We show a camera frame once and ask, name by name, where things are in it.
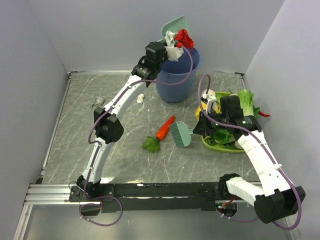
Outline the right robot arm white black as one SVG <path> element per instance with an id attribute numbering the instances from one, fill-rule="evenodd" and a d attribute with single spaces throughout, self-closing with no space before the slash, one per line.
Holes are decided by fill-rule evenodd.
<path id="1" fill-rule="evenodd" d="M 295 229 L 301 220 L 306 193 L 301 186 L 294 186 L 283 172 L 256 118 L 244 115 L 238 96 L 220 98 L 220 113 L 207 113 L 202 109 L 193 133 L 205 137 L 219 129 L 226 129 L 233 135 L 250 159 L 261 184 L 261 187 L 251 184 L 236 173 L 225 174 L 219 179 L 219 195 L 223 199 L 236 196 L 245 200 L 265 224 L 297 215 L 295 223 L 289 227 Z"/>

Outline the teal dustpan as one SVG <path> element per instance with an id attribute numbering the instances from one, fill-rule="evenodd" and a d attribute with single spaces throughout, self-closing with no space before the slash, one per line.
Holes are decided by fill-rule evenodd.
<path id="1" fill-rule="evenodd" d="M 173 43 L 176 43 L 177 41 L 175 40 L 175 37 L 181 29 L 185 29 L 188 33 L 190 32 L 189 24 L 185 15 L 179 16 L 178 18 L 164 24 L 161 29 L 161 38 L 158 40 L 158 42 L 165 42 L 165 37 L 167 36 L 166 32 L 170 31 L 175 33 L 172 41 Z"/>

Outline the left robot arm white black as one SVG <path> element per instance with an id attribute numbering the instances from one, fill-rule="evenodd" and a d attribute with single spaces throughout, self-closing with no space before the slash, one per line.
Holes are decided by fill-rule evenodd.
<path id="1" fill-rule="evenodd" d="M 120 92 L 105 106 L 95 108 L 94 124 L 88 137 L 88 142 L 94 145 L 93 151 L 84 172 L 77 179 L 81 195 L 87 201 L 98 197 L 98 186 L 108 154 L 124 133 L 121 118 L 138 95 L 155 82 L 162 64 L 168 59 L 166 46 L 163 40 L 150 42 Z"/>

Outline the teal hand brush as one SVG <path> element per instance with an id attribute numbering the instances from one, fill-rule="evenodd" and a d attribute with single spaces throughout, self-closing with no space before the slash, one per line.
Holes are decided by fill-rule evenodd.
<path id="1" fill-rule="evenodd" d="M 174 143 L 177 147 L 188 147 L 192 142 L 193 128 L 189 128 L 183 121 L 176 121 L 169 126 Z"/>

